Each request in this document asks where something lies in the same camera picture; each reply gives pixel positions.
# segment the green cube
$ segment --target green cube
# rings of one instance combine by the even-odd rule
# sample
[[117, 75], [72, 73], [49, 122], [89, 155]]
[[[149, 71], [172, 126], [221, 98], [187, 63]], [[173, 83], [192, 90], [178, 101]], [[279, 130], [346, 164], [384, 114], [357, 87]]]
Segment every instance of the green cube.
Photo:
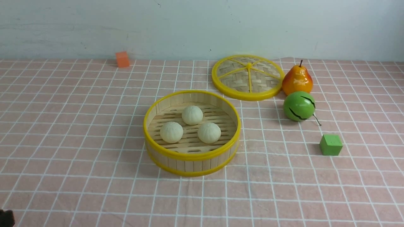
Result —
[[338, 135], [325, 134], [320, 141], [321, 153], [326, 156], [338, 156], [342, 142]]

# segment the yellow rim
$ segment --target yellow rim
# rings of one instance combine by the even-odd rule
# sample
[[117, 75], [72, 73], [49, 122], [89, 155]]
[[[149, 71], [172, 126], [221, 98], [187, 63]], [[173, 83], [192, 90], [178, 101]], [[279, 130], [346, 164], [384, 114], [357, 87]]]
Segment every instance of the yellow rim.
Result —
[[[236, 114], [237, 117], [237, 129], [236, 132], [233, 136], [232, 139], [230, 139], [225, 145], [213, 150], [213, 151], [209, 151], [206, 153], [197, 153], [197, 154], [189, 154], [189, 153], [178, 153], [175, 151], [171, 151], [167, 148], [164, 148], [162, 146], [160, 146], [159, 144], [157, 144], [152, 137], [149, 135], [149, 132], [147, 131], [147, 117], [149, 116], [150, 112], [153, 110], [153, 108], [161, 101], [170, 98], [171, 96], [174, 95], [178, 95], [178, 94], [182, 94], [182, 93], [205, 93], [205, 94], [209, 94], [209, 95], [213, 95], [221, 100], [223, 100], [224, 102], [226, 102], [231, 109], [234, 111], [234, 113]], [[241, 120], [240, 117], [238, 115], [237, 110], [235, 109], [235, 107], [225, 98], [212, 93], [212, 92], [208, 92], [208, 91], [204, 91], [204, 90], [184, 90], [184, 91], [178, 91], [175, 93], [172, 93], [170, 95], [167, 95], [161, 99], [159, 99], [157, 102], [155, 102], [146, 112], [145, 118], [143, 120], [143, 133], [145, 135], [145, 140], [148, 142], [148, 144], [157, 152], [159, 152], [160, 154], [167, 156], [169, 158], [173, 158], [173, 159], [177, 159], [177, 160], [182, 160], [182, 161], [201, 161], [201, 160], [206, 160], [206, 159], [211, 159], [214, 158], [216, 156], [221, 155], [222, 153], [226, 152], [228, 149], [230, 149], [230, 147], [239, 139], [240, 137], [240, 131], [241, 131]]]
[[200, 171], [200, 172], [184, 172], [184, 171], [178, 171], [178, 170], [171, 169], [171, 168], [169, 168], [169, 167], [167, 167], [167, 166], [164, 166], [164, 165], [162, 165], [161, 163], [159, 163], [159, 162], [153, 157], [153, 155], [150, 153], [150, 151], [149, 151], [148, 149], [146, 149], [146, 150], [147, 150], [147, 153], [148, 153], [150, 159], [151, 159], [158, 167], [162, 168], [163, 170], [165, 170], [165, 171], [167, 171], [167, 172], [170, 172], [170, 173], [172, 173], [172, 174], [175, 174], [175, 175], [183, 176], [183, 177], [200, 177], [200, 176], [208, 175], [208, 174], [211, 174], [211, 173], [214, 173], [214, 172], [216, 172], [216, 171], [219, 171], [219, 170], [223, 169], [223, 167], [225, 167], [225, 166], [234, 158], [234, 156], [236, 155], [236, 152], [237, 152], [237, 150], [238, 150], [238, 147], [236, 147], [236, 150], [234, 151], [234, 153], [233, 153], [233, 154], [229, 157], [229, 159], [227, 159], [224, 163], [220, 164], [219, 166], [217, 166], [217, 167], [215, 167], [215, 168], [213, 168], [213, 169], [205, 170], [205, 171]]
[[[239, 62], [239, 61], [237, 61], [237, 60], [232, 59], [232, 58], [234, 58], [234, 57], [250, 57], [250, 58], [255, 58], [255, 59], [259, 59], [259, 60], [256, 61], [256, 62], [254, 62], [254, 63], [252, 63], [250, 66], [248, 66], [248, 65], [246, 65], [246, 64], [244, 64], [244, 63], [241, 63], [241, 62]], [[240, 68], [240, 69], [233, 70], [233, 71], [231, 71], [231, 72], [228, 72], [228, 73], [226, 73], [226, 74], [221, 75], [221, 76], [218, 77], [218, 76], [217, 76], [217, 73], [216, 73], [217, 68], [218, 68], [224, 61], [227, 61], [227, 60], [237, 62], [237, 63], [243, 65], [244, 68]], [[279, 81], [279, 83], [278, 83], [275, 87], [273, 87], [273, 88], [272, 88], [271, 90], [269, 90], [269, 91], [260, 92], [260, 93], [252, 93], [252, 92], [251, 92], [251, 73], [250, 73], [250, 70], [259, 71], [259, 72], [261, 72], [261, 73], [267, 74], [268, 76], [274, 77], [273, 75], [271, 75], [271, 74], [269, 74], [269, 73], [266, 73], [266, 72], [263, 72], [263, 71], [261, 71], [261, 70], [259, 70], [259, 69], [250, 68], [251, 66], [257, 64], [257, 63], [260, 62], [260, 61], [265, 61], [265, 62], [267, 62], [267, 63], [273, 65], [273, 66], [279, 71], [279, 74], [280, 74], [280, 81]], [[232, 88], [229, 88], [229, 87], [225, 86], [225, 85], [220, 81], [220, 78], [221, 78], [221, 77], [227, 76], [228, 74], [232, 74], [232, 73], [234, 73], [235, 71], [242, 70], [242, 69], [247, 69], [247, 70], [248, 70], [248, 79], [249, 79], [249, 81], [250, 81], [250, 84], [249, 84], [249, 86], [250, 86], [250, 93], [240, 92], [240, 91], [234, 90], [234, 89], [232, 89]], [[274, 62], [272, 62], [272, 61], [270, 61], [270, 60], [268, 60], [268, 59], [265, 59], [265, 58], [262, 58], [262, 57], [258, 57], [258, 56], [254, 56], [254, 55], [232, 55], [232, 56], [229, 56], [229, 57], [226, 57], [226, 58], [223, 58], [223, 59], [219, 60], [219, 61], [213, 66], [213, 68], [212, 68], [212, 81], [213, 81], [213, 84], [215, 85], [215, 87], [216, 87], [219, 91], [221, 91], [223, 94], [225, 94], [226, 96], [228, 96], [228, 97], [231, 97], [231, 98], [234, 98], [234, 99], [239, 99], [239, 100], [244, 100], [244, 101], [260, 101], [260, 100], [272, 98], [273, 96], [277, 95], [277, 94], [280, 92], [280, 90], [282, 89], [282, 80], [283, 80], [284, 77], [285, 77], [285, 74], [284, 74], [282, 68], [279, 67], [276, 63], [274, 63]]]

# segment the orange cube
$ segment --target orange cube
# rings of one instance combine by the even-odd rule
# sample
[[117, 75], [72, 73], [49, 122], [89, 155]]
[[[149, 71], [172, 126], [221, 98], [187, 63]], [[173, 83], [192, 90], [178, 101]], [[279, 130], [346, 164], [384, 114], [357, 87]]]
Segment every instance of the orange cube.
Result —
[[129, 67], [129, 57], [126, 51], [115, 53], [118, 68]]

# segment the woven bamboo lid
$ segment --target woven bamboo lid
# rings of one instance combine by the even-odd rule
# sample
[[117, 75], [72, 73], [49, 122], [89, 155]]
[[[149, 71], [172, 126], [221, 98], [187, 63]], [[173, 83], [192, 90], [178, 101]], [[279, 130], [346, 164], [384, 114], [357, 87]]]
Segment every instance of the woven bamboo lid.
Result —
[[285, 77], [274, 62], [253, 55], [233, 55], [212, 68], [212, 81], [223, 94], [244, 101], [260, 101], [275, 96]]

